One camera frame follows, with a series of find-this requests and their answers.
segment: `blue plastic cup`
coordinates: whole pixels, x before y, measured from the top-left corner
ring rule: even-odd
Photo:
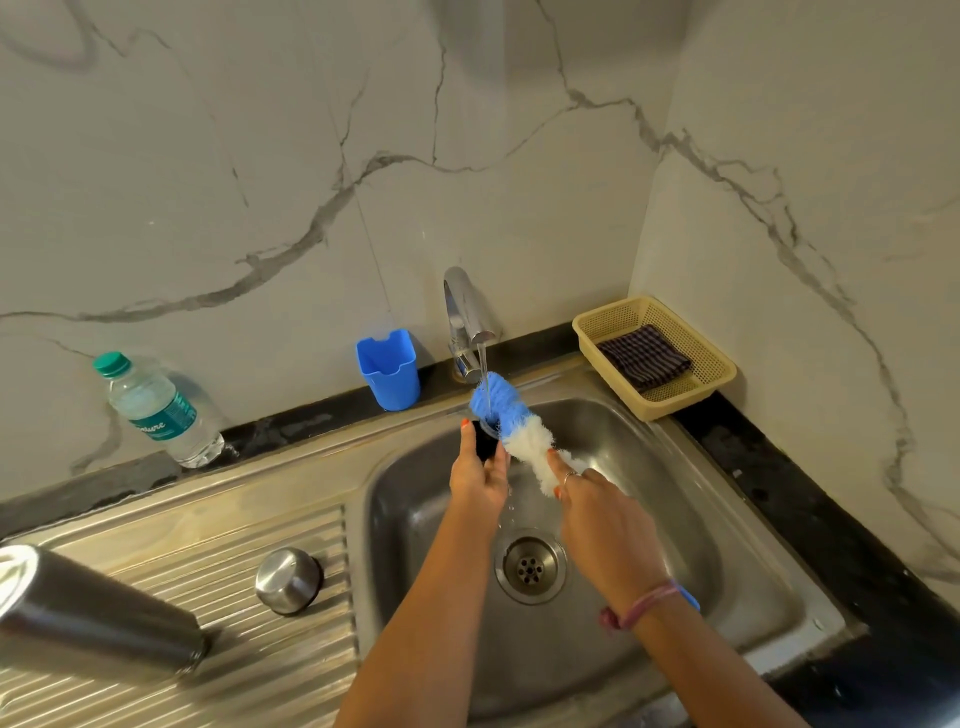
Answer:
[[[417,353],[406,328],[391,331],[383,341],[372,338],[358,341],[357,363],[377,403],[384,409],[391,412],[406,409],[420,396]]]

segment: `granite countertop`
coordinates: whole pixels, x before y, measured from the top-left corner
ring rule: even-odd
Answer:
[[[512,376],[577,351],[569,324],[491,347]],[[421,401],[462,391],[449,362],[420,370]],[[368,388],[224,433],[218,470],[382,414]],[[675,415],[865,634],[770,680],[814,726],[941,728],[960,716],[960,617],[873,534],[840,508],[721,395]],[[0,537],[108,507],[194,472],[164,453],[4,504]]]

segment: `stainless steel sink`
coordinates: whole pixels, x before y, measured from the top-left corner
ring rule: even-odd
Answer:
[[[663,437],[663,425],[637,422],[585,372],[530,387],[524,398],[562,447],[654,516],[671,574],[734,646],[778,652],[782,663],[791,649],[796,656],[797,643],[784,648],[791,636],[813,637],[811,627],[814,633],[818,628],[809,599],[815,588],[783,559],[756,516],[682,433]],[[678,451],[677,442],[686,452]],[[365,539],[379,625],[394,613],[430,548],[448,503],[458,443],[455,422],[439,434],[424,433],[372,482]],[[698,465],[710,468],[709,477]],[[604,712],[615,715],[662,693],[665,686],[636,640],[607,634],[599,625],[604,602],[566,558],[560,505],[541,493],[528,466],[515,461],[509,480],[512,491],[492,548],[471,722],[546,718],[551,706],[588,695],[603,695]],[[547,599],[538,598],[548,592]],[[817,621],[835,631],[843,622],[817,594]]]
[[[675,423],[637,422],[579,357],[515,384],[561,445],[654,515],[673,574],[759,672],[801,660],[844,629],[827,596]],[[175,689],[0,668],[0,724],[331,725],[430,547],[466,406],[465,392],[387,414],[19,539],[191,610],[216,639]],[[471,723],[682,722],[634,639],[599,627],[602,600],[566,558],[557,503],[518,463],[510,480]],[[256,567],[279,546],[303,548],[325,567],[321,594],[295,618],[270,612],[253,592]]]
[[[587,460],[656,518],[672,574],[697,595],[705,611],[719,603],[723,589],[720,554],[700,515],[673,475],[630,424],[614,410],[590,400],[562,400],[536,406],[558,442]],[[370,508],[371,566],[377,606],[390,618],[413,583],[433,542],[449,498],[450,463],[459,433],[448,432],[398,458],[373,484]],[[561,508],[544,497],[529,466],[514,461],[512,491],[493,547],[503,569],[512,544],[520,539],[546,544],[547,559],[566,561],[559,545]],[[514,565],[530,574],[540,590],[543,561]],[[544,587],[557,586],[554,581]],[[450,574],[451,579],[457,574]],[[604,606],[572,562],[565,563],[560,589],[548,601],[522,603],[508,582],[491,574],[470,714],[477,719],[504,716],[559,697],[589,690],[624,667],[647,660],[631,636],[608,636],[597,616]],[[783,609],[790,611],[786,596]]]

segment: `faucet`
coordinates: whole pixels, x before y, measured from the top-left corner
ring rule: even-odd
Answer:
[[[453,354],[453,374],[467,384],[476,384],[482,373],[474,351],[480,344],[493,344],[500,338],[500,330],[483,305],[467,271],[454,266],[444,273],[446,318],[450,323],[450,353]]]

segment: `bracelet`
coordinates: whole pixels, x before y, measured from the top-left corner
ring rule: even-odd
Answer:
[[[691,607],[698,612],[700,611],[700,604],[693,598],[693,595],[671,579],[665,584],[660,584],[658,587],[650,590],[635,601],[634,605],[627,610],[623,618],[618,617],[610,607],[604,607],[600,612],[600,624],[609,630],[633,629],[634,625],[640,621],[640,618],[643,617],[654,604],[674,594],[681,595]]]

